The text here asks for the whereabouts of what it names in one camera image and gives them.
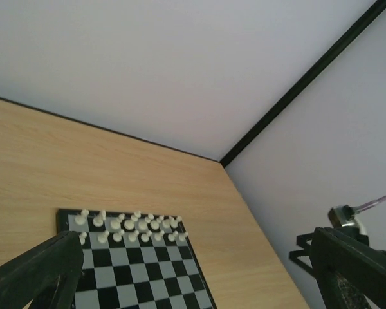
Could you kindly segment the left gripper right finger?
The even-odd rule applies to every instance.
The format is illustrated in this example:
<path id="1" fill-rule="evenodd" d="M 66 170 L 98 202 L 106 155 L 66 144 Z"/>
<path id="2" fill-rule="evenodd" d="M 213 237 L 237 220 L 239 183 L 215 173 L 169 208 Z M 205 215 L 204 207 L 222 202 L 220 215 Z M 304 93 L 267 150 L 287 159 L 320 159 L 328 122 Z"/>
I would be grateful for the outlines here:
<path id="1" fill-rule="evenodd" d="M 386 255 L 329 227 L 316 228 L 311 264 L 326 308 L 386 308 Z"/>

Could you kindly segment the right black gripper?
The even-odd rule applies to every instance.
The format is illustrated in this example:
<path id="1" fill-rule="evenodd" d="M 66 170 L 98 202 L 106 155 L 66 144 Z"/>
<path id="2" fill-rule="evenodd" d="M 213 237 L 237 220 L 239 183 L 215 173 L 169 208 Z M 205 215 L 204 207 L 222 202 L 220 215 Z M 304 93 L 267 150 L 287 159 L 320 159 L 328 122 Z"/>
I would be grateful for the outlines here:
<path id="1" fill-rule="evenodd" d="M 336 230 L 369 247 L 369 237 L 365 234 L 362 234 L 358 227 L 337 227 Z M 313 233 L 298 235 L 296 239 L 296 245 L 301 249 L 289 252 L 289 260 L 294 262 L 294 264 L 299 266 L 308 274 L 313 273 L 312 267 L 301 261 L 299 257 L 309 256 L 312 239 Z M 380 252 L 386 255 L 385 250 L 381 250 Z"/>

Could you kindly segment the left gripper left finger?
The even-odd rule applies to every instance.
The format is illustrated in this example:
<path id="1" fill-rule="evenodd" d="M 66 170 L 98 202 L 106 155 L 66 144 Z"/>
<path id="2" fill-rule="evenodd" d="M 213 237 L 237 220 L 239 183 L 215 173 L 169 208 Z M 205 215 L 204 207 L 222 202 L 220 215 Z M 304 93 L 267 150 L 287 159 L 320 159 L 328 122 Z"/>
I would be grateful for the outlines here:
<path id="1" fill-rule="evenodd" d="M 80 233 L 64 231 L 0 266 L 0 308 L 70 308 L 82 273 Z"/>

